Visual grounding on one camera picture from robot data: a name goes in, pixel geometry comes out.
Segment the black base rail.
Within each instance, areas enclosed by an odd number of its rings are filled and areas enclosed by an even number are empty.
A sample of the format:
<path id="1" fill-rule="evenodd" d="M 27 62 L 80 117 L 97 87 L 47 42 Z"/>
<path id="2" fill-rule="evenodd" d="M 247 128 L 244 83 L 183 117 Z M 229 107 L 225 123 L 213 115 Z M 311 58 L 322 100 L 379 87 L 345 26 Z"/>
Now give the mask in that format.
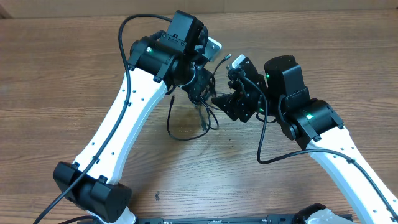
<path id="1" fill-rule="evenodd" d="M 351 214 L 336 215 L 326 206 L 315 203 L 296 214 L 270 214 L 264 217 L 234 218 L 122 218 L 116 223 L 137 224 L 291 224 L 291 223 L 354 223 Z"/>

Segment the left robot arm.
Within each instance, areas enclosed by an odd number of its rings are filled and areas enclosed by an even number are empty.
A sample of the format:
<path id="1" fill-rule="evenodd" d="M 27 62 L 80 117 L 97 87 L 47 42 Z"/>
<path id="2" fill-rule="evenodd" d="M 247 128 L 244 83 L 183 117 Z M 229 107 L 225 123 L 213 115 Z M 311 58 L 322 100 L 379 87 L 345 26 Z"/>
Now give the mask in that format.
<path id="1" fill-rule="evenodd" d="M 124 78 L 99 129 L 71 163 L 57 164 L 53 179 L 62 197 L 86 211 L 78 223 L 134 223 L 129 210 L 131 189 L 120 183 L 124 165 L 145 121 L 164 98 L 181 88 L 196 103 L 211 88 L 213 43 L 202 21 L 183 11 L 160 30 L 135 41 L 122 52 Z"/>

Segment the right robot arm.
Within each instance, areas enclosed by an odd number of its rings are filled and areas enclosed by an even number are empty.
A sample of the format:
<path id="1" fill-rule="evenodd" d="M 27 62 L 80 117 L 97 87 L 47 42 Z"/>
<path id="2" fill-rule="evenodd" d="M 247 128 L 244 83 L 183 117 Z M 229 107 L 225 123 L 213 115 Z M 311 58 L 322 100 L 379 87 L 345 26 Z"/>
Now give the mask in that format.
<path id="1" fill-rule="evenodd" d="M 212 98 L 212 103 L 233 121 L 245 123 L 254 114 L 264 115 L 260 145 L 267 119 L 273 116 L 283 134 L 300 147 L 299 151 L 268 160 L 258 152 L 258 163 L 309 154 L 331 177 L 362 223 L 397 223 L 397 197 L 366 162 L 332 106 L 310 97 L 294 56 L 270 59 L 264 64 L 263 75 L 244 55 L 227 70 L 233 93 Z"/>

